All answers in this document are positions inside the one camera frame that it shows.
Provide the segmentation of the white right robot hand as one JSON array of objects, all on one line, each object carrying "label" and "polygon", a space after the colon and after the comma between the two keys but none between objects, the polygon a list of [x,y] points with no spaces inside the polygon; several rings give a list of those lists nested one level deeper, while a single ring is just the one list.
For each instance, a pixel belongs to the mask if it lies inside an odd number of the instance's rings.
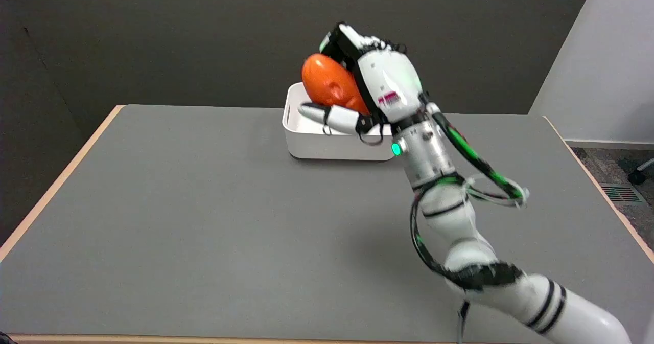
[{"label": "white right robot hand", "polygon": [[301,78],[309,102],[299,113],[320,123],[326,135],[355,134],[390,125],[392,135],[429,119],[428,96],[406,46],[363,36],[337,23],[308,57]]}]

